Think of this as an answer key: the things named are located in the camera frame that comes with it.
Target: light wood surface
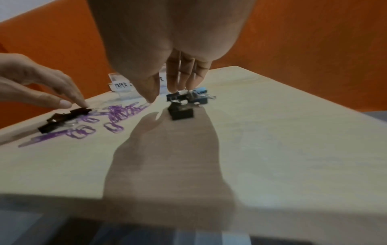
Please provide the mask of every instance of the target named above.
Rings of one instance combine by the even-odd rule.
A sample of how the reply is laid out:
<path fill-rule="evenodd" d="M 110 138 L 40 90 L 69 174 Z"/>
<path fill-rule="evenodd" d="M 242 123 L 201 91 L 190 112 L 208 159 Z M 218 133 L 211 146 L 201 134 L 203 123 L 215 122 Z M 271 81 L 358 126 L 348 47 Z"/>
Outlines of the light wood surface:
<path fill-rule="evenodd" d="M 193 119 L 171 121 L 164 95 L 121 122 L 120 134 L 93 124 L 97 133 L 82 140 L 3 144 L 0 206 L 322 243 L 387 241 L 386 123 L 240 67 L 211 70 L 203 86 L 217 99 Z M 88 102 L 133 102 L 116 99 Z M 0 139 L 49 116 L 2 129 Z"/>

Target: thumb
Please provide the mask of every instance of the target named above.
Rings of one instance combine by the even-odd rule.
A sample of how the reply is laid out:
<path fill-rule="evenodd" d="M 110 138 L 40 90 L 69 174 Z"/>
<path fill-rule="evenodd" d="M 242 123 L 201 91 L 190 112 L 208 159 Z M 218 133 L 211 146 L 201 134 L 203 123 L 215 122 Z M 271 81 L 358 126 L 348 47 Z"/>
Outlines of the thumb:
<path fill-rule="evenodd" d="M 158 73 L 145 80 L 130 80 L 130 82 L 148 103 L 153 103 L 160 93 L 160 76 Z"/>
<path fill-rule="evenodd" d="M 55 109 L 67 109 L 72 106 L 70 101 L 27 88 L 4 77 L 0 77 L 0 101 L 17 101 Z"/>

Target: fingernail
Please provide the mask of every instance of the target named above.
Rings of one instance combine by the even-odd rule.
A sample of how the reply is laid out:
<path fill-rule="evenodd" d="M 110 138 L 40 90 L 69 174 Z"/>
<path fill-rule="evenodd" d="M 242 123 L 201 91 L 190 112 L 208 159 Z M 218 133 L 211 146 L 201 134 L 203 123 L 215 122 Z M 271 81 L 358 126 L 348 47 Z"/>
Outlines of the fingernail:
<path fill-rule="evenodd" d="M 62 108 L 62 109 L 67 109 L 67 108 L 70 108 L 72 106 L 73 106 L 73 104 L 67 100 L 60 100 L 60 102 L 59 102 L 59 108 Z"/>

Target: white wall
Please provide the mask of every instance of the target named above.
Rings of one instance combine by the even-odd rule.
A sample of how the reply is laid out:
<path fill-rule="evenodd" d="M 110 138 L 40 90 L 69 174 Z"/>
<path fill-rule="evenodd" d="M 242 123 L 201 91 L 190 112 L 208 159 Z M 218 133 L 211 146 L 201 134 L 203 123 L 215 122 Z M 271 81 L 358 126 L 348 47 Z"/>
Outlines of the white wall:
<path fill-rule="evenodd" d="M 53 0 L 0 0 L 0 22 L 52 1 Z"/>

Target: person's left hand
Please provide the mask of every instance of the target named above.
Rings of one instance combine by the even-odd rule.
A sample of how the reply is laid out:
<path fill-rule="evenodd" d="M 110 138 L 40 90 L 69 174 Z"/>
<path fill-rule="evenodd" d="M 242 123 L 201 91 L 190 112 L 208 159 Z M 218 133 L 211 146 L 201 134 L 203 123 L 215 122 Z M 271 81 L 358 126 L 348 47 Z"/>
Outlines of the person's left hand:
<path fill-rule="evenodd" d="M 24 85 L 43 84 L 70 101 L 52 94 L 36 91 Z M 69 76 L 59 70 L 39 65 L 22 54 L 0 53 L 0 101 L 18 101 L 40 107 L 88 107 L 81 92 Z"/>

